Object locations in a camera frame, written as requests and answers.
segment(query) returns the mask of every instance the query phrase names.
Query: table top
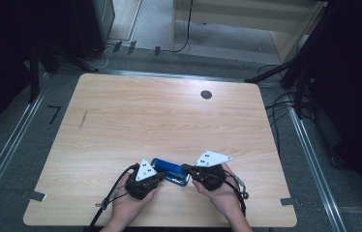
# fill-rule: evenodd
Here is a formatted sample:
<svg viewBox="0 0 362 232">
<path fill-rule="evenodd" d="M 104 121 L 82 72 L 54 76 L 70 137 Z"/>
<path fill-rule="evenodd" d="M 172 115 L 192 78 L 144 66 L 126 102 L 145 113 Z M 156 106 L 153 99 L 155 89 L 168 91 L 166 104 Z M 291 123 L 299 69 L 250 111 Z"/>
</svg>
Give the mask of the table top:
<svg viewBox="0 0 362 232">
<path fill-rule="evenodd" d="M 201 96 L 210 91 L 212 98 Z M 254 227 L 296 224 L 258 87 L 248 83 L 84 74 L 73 94 L 35 191 L 28 225 L 88 225 L 119 175 L 142 159 L 194 164 L 209 150 L 233 157 L 246 184 Z M 110 206 L 98 225 L 111 216 Z M 208 198 L 162 181 L 131 226 L 228 227 Z"/>
</svg>

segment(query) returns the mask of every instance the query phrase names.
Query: white triangular marker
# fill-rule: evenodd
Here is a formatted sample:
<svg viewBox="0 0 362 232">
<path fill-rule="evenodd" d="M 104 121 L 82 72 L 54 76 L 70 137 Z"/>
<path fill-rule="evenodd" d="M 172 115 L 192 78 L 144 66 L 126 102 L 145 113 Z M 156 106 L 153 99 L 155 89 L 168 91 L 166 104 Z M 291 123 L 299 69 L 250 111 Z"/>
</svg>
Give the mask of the white triangular marker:
<svg viewBox="0 0 362 232">
<path fill-rule="evenodd" d="M 148 177 L 154 176 L 155 174 L 157 174 L 157 171 L 151 166 L 151 164 L 146 159 L 142 159 L 138 173 L 136 173 L 136 181 L 140 182 Z"/>
<path fill-rule="evenodd" d="M 196 166 L 211 167 L 223 162 L 232 160 L 232 157 L 219 153 L 205 151 L 201 157 L 196 161 Z"/>
</svg>

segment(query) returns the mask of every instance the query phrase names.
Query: blue phone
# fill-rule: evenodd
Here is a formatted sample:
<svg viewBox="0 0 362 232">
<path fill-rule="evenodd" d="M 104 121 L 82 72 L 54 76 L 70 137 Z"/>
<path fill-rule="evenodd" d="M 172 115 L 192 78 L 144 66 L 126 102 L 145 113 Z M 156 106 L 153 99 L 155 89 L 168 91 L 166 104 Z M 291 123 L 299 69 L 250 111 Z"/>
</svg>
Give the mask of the blue phone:
<svg viewBox="0 0 362 232">
<path fill-rule="evenodd" d="M 151 161 L 151 166 L 154 167 L 157 172 L 165 172 L 166 179 L 178 186 L 184 187 L 190 180 L 190 174 L 185 173 L 178 164 L 154 158 Z"/>
</svg>

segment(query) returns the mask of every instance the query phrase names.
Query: human hand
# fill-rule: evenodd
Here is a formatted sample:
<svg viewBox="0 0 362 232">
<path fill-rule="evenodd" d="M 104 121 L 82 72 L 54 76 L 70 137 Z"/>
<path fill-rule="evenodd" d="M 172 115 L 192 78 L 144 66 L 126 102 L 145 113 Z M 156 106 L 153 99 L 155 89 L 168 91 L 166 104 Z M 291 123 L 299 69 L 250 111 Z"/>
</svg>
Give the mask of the human hand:
<svg viewBox="0 0 362 232">
<path fill-rule="evenodd" d="M 129 178 L 130 173 L 124 175 L 120 183 L 117 185 L 119 189 L 115 197 L 119 197 L 127 193 L 124 185 Z M 103 232 L 123 231 L 129 225 L 148 202 L 153 198 L 157 189 L 152 189 L 142 200 L 135 199 L 129 194 L 117 198 L 111 203 L 112 216 L 108 224 L 103 228 Z"/>
<path fill-rule="evenodd" d="M 234 179 L 235 174 L 226 163 L 222 163 L 222 167 L 226 172 L 226 181 L 238 188 L 238 184 Z M 196 180 L 193 180 L 193 184 L 196 187 L 196 190 L 199 193 L 206 195 L 215 208 L 226 218 L 232 231 L 253 231 L 250 224 L 247 222 L 247 219 L 241 212 L 240 203 L 235 191 L 230 186 L 223 183 L 219 188 L 209 191 Z"/>
</svg>

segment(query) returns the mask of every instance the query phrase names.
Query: gray carpet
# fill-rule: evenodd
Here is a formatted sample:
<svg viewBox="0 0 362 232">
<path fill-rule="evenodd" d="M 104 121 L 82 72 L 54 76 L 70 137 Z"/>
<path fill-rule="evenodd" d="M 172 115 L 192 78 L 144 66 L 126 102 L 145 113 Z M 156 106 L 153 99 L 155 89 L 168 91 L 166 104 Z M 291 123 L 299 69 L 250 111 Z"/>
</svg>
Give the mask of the gray carpet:
<svg viewBox="0 0 362 232">
<path fill-rule="evenodd" d="M 162 53 L 160 56 L 154 56 L 153 51 L 145 50 L 136 50 L 133 54 L 128 55 L 127 48 L 124 47 L 116 53 L 110 49 L 107 56 L 110 60 L 108 65 L 101 69 L 101 73 L 112 71 L 175 73 L 242 81 L 243 78 L 256 76 L 258 69 L 264 66 L 257 63 L 183 54 Z M 105 63 L 103 54 L 93 62 L 95 65 L 102 66 Z M 82 74 L 82 71 L 70 63 L 61 61 L 61 65 L 60 72 L 51 76 L 43 102 L 0 182 L 0 231 L 82 231 L 82 227 L 31 227 L 24 225 L 22 221 L 28 200 L 19 196 L 26 189 L 34 189 L 75 85 Z M 276 75 L 261 85 L 271 86 L 260 88 L 265 105 L 272 104 L 283 93 L 279 87 L 273 87 L 278 86 L 279 78 Z M 27 88 L 0 117 L 0 149 L 14 128 L 17 117 L 22 114 L 23 108 L 26 106 L 28 93 Z M 54 115 L 54 109 L 47 107 L 49 104 L 61 106 L 61 111 L 52 124 L 50 121 Z M 278 111 L 277 117 L 283 113 L 285 110 Z M 331 231 L 332 227 L 289 115 L 280 118 L 277 123 L 281 144 L 281 161 L 289 191 L 293 198 L 300 201 L 301 206 L 295 209 L 298 217 L 295 227 L 274 228 L 272 231 Z M 311 132 L 312 140 L 317 145 L 324 173 L 342 207 L 347 228 L 350 231 L 362 231 L 362 179 L 353 171 L 340 171 L 332 168 L 317 128 L 312 121 L 306 120 L 305 123 Z M 180 230 L 138 228 L 128 231 Z M 268 231 L 268 228 L 256 228 L 256 231 Z"/>
</svg>

